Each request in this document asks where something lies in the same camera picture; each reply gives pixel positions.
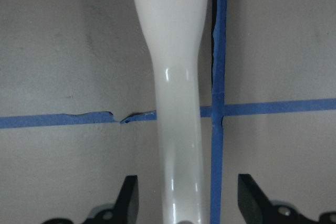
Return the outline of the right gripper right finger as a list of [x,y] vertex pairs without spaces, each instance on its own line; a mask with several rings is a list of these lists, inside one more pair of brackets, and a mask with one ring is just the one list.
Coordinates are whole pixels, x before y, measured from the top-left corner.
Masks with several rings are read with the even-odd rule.
[[237,202],[247,224],[268,223],[335,223],[335,212],[324,212],[319,219],[305,217],[291,204],[271,201],[250,174],[239,174]]

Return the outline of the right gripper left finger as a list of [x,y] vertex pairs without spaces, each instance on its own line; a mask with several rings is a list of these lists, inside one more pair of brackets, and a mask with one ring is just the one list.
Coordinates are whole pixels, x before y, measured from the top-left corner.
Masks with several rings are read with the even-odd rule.
[[116,202],[92,209],[84,223],[136,223],[138,212],[138,177],[130,175],[125,177]]

